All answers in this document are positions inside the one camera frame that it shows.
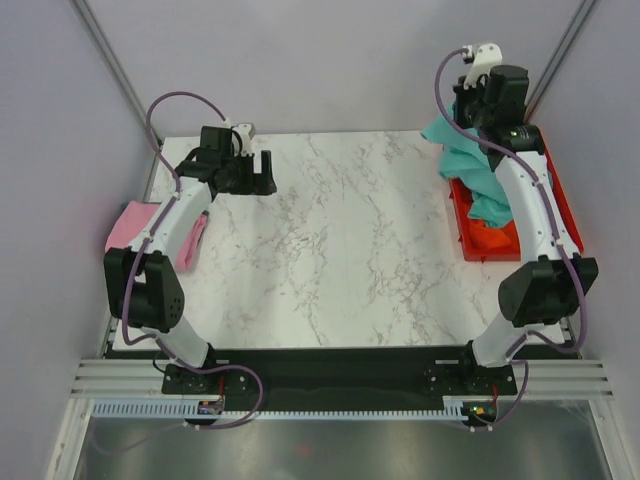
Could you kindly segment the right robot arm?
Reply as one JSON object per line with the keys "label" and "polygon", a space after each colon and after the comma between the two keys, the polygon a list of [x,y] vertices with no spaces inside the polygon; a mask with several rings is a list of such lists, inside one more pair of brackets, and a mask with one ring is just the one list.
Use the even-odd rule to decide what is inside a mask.
{"label": "right robot arm", "polygon": [[526,123],[526,69],[488,67],[459,79],[453,112],[457,127],[479,143],[505,192],[517,229],[521,266],[498,289],[500,313],[471,343],[473,359],[458,368],[467,392],[483,392],[493,367],[506,365],[527,338],[565,317],[580,316],[570,352],[584,343],[586,295],[599,273],[595,259],[581,255],[553,193],[546,145],[539,128]]}

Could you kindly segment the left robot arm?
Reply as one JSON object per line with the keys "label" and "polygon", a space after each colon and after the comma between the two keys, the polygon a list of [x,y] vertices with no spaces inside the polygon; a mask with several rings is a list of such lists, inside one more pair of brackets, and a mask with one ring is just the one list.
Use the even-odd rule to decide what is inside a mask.
{"label": "left robot arm", "polygon": [[198,146],[174,169],[175,192],[159,205],[142,231],[124,248],[104,255],[109,309],[126,344],[131,328],[153,339],[180,366],[185,382],[208,393],[219,382],[213,349],[184,314],[185,295],[175,263],[188,233],[219,194],[276,193],[271,153],[253,148],[255,127],[241,123],[202,128]]}

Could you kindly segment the teal t shirt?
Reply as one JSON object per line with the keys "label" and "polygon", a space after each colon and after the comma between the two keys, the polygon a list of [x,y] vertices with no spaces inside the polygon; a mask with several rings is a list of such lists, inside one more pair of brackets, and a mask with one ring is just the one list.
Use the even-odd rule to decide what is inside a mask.
{"label": "teal t shirt", "polygon": [[505,191],[476,142],[455,130],[441,114],[421,135],[426,141],[443,147],[439,175],[445,180],[460,180],[471,192],[468,218],[483,221],[494,229],[503,228],[513,220]]}

